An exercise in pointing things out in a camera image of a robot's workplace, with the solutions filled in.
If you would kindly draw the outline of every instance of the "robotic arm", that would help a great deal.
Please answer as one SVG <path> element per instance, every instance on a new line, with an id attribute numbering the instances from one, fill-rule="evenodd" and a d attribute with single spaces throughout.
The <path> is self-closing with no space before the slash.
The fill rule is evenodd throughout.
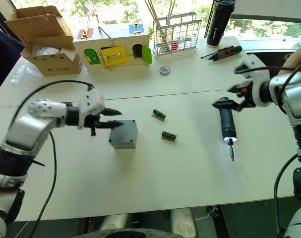
<path id="1" fill-rule="evenodd" d="M 278 75 L 270 79 L 269 70 L 253 70 L 266 67 L 255 55 L 243 58 L 236 67 L 236 72 L 245 72 L 243 76 L 252 80 L 235 85 L 228 91 L 244 100 L 238 104 L 233 100 L 217 101 L 216 108 L 233 109 L 240 112 L 243 108 L 266 107 L 269 103 L 284 107 L 297 141 L 298 160 L 301 162 L 301 72 Z M 286 80 L 292 77 L 285 87 Z M 296 168 L 293 175 L 294 195 L 301 203 L 301 168 Z M 280 237 L 301 238 L 301 208 L 294 214 L 286 231 Z"/>
<path id="2" fill-rule="evenodd" d="M 0 238 L 6 235 L 6 224 L 17 217 L 24 191 L 20 189 L 27 172 L 48 137 L 51 129 L 75 125 L 79 129 L 113 128 L 119 121 L 100 122 L 100 114 L 120 115 L 119 111 L 105 108 L 102 95 L 91 88 L 79 101 L 79 107 L 71 103 L 37 100 L 28 107 L 28 114 L 18 118 L 10 126 L 0 146 Z"/>

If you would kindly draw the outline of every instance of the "gray box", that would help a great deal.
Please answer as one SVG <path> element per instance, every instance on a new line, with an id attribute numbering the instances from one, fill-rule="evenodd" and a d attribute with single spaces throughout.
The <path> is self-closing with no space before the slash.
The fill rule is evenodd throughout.
<path id="1" fill-rule="evenodd" d="M 135 149 L 137 143 L 137 124 L 135 120 L 117 120 L 123 123 L 111 130 L 109 143 L 114 149 Z"/>

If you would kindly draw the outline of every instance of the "black cable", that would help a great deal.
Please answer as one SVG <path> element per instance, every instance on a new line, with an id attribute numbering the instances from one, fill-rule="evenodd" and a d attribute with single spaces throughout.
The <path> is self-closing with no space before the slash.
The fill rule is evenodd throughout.
<path id="1" fill-rule="evenodd" d="M 31 98 L 35 93 L 45 89 L 46 87 L 48 86 L 51 86 L 51 85 L 54 85 L 54 84 L 57 84 L 57 83 L 82 83 L 82 84 L 85 84 L 88 86 L 89 89 L 92 89 L 94 88 L 93 84 L 91 83 L 87 83 L 87 82 L 83 82 L 83 81 L 78 81 L 78 80 L 59 80 L 59 81 L 55 81 L 55 82 L 51 82 L 51 83 L 47 83 L 45 85 L 42 85 L 41 87 L 35 89 L 33 92 L 31 92 L 19 105 L 19 107 L 17 108 L 13 118 L 11 119 L 11 122 L 10 122 L 10 126 L 13 124 L 13 122 L 16 120 L 16 117 L 19 113 L 19 111 L 21 110 L 21 108 L 23 107 L 23 105 L 28 101 L 29 98 Z"/>
<path id="2" fill-rule="evenodd" d="M 288 167 L 289 164 L 291 164 L 291 162 L 293 160 L 295 160 L 295 158 L 297 158 L 297 154 L 293 155 L 285 164 L 284 166 L 281 168 L 281 170 L 279 171 L 276 181 L 275 181 L 275 185 L 274 185 L 274 207 L 275 207 L 275 220 L 276 220 L 276 229 L 277 229 L 277 235 L 279 235 L 280 232 L 280 221 L 279 221 L 279 209 L 278 209 L 278 196 L 277 196 L 277 189 L 278 189 L 278 184 L 280 181 L 281 176 L 283 175 L 283 172 L 286 170 L 286 168 Z"/>
<path id="3" fill-rule="evenodd" d="M 53 190 L 55 189 L 55 186 L 56 186 L 56 180 L 57 180 L 57 152 L 56 152 L 56 143 L 55 143 L 55 139 L 53 138 L 53 135 L 52 135 L 51 132 L 49 132 L 49 135 L 50 135 L 51 140 L 52 140 L 53 156 L 54 156 L 54 163 L 55 163 L 55 168 L 54 168 L 55 172 L 54 172 L 54 176 L 53 176 L 53 183 L 52 183 L 51 191 L 50 191 L 50 193 L 48 195 L 48 198 L 47 198 L 45 204 L 43 205 L 43 207 L 41 209 L 41 212 L 40 212 L 40 214 L 38 216 L 38 219 L 37 219 L 35 225 L 32 228 L 32 231 L 31 231 L 31 233 L 29 235 L 29 238 L 31 238 L 34 235 L 34 233 L 35 233 L 35 231 L 36 231 L 36 229 L 37 229 L 37 227 L 39 225 L 39 222 L 40 222 L 40 219 L 42 217 L 42 214 L 43 214 L 43 212 L 44 212 L 44 210 L 45 210 L 45 208 L 46 208 L 46 206 L 47 206 L 47 204 L 48 204 L 48 202 L 49 202 L 49 200 L 51 198 Z"/>
<path id="4" fill-rule="evenodd" d="M 266 67 L 258 67 L 258 68 L 247 68 L 247 69 L 241 69 L 241 70 L 234 70 L 234 74 L 242 74 L 242 73 L 248 73 L 253 72 L 257 70 L 295 70 L 295 68 L 290 67 L 280 67 L 280 66 L 266 66 Z"/>
<path id="5" fill-rule="evenodd" d="M 280 110 L 286 114 L 286 110 L 283 108 L 283 99 L 282 99 L 282 95 L 283 92 L 285 91 L 288 83 L 292 80 L 292 78 L 295 76 L 296 73 L 298 73 L 299 71 L 301 71 L 301 65 L 299 65 L 287 78 L 287 80 L 285 81 L 285 83 L 283 84 L 283 86 L 280 88 L 278 95 L 277 95 L 277 103 L 278 106 L 280 108 Z"/>

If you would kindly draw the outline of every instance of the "yellow door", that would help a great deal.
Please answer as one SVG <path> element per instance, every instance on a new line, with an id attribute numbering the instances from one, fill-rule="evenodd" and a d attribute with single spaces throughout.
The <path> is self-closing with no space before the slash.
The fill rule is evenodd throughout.
<path id="1" fill-rule="evenodd" d="M 114 46 L 101 50 L 106 67 L 129 61 L 126 46 Z"/>

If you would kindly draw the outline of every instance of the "black cloth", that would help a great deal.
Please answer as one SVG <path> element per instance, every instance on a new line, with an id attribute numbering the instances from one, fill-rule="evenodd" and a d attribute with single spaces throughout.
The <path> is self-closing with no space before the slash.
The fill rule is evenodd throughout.
<path id="1" fill-rule="evenodd" d="M 20 57 L 24 45 L 0 30 L 0 86 Z"/>

